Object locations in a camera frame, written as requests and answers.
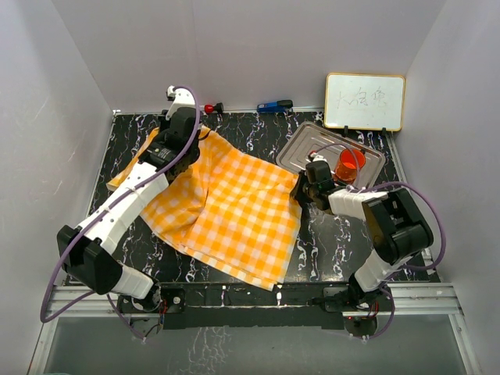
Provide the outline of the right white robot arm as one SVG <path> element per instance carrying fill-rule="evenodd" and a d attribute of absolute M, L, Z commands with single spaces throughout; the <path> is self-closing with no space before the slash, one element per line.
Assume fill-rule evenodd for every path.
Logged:
<path fill-rule="evenodd" d="M 406 188 L 371 191 L 337 184 L 323 160 L 305 166 L 291 197 L 300 205 L 313 203 L 326 213 L 353 217 L 368 227 L 373 250 L 349 277 L 346 289 L 324 296 L 324 302 L 368 309 L 383 283 L 434 242 L 430 226 Z"/>

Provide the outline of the silver metal tray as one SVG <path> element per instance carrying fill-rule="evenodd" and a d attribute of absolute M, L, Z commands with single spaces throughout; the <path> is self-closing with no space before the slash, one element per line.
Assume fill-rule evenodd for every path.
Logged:
<path fill-rule="evenodd" d="M 331 173 L 334 174 L 338 156 L 346 148 L 358 149 L 366 157 L 366 164 L 359 172 L 353 185 L 356 188 L 374 186 L 387 161 L 382 152 L 348 137 L 332 133 L 310 121 L 305 121 L 293 133 L 276 158 L 276 164 L 291 175 L 286 185 L 287 190 L 292 191 L 296 185 L 299 173 L 309 163 L 308 155 L 311 152 L 318 152 L 324 156 L 330 166 Z"/>

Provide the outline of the orange translucent cup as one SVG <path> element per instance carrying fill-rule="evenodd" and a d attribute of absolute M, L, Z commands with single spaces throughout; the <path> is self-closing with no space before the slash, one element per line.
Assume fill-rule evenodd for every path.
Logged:
<path fill-rule="evenodd" d="M 366 164 L 366 157 L 358 149 L 346 148 L 337 159 L 334 177 L 340 182 L 353 184 Z"/>

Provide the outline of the yellow checkered tablecloth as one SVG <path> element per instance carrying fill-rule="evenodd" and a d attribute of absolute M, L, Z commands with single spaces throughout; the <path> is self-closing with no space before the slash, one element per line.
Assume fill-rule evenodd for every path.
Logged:
<path fill-rule="evenodd" d="M 284 282 L 301 225 L 297 177 L 203 127 L 200 156 L 141 212 L 153 234 L 247 284 Z"/>

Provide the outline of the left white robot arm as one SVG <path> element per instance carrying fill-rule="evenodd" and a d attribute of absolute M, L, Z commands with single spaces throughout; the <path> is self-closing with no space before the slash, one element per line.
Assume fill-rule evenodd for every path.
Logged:
<path fill-rule="evenodd" d="M 199 114 L 180 107 L 143 152 L 109 198 L 77 227 L 64 226 L 57 234 L 62 270 L 99 295 L 129 295 L 151 312 L 161 302 L 155 281 L 113 258 L 122 236 L 146 206 L 195 163 L 200 151 Z"/>

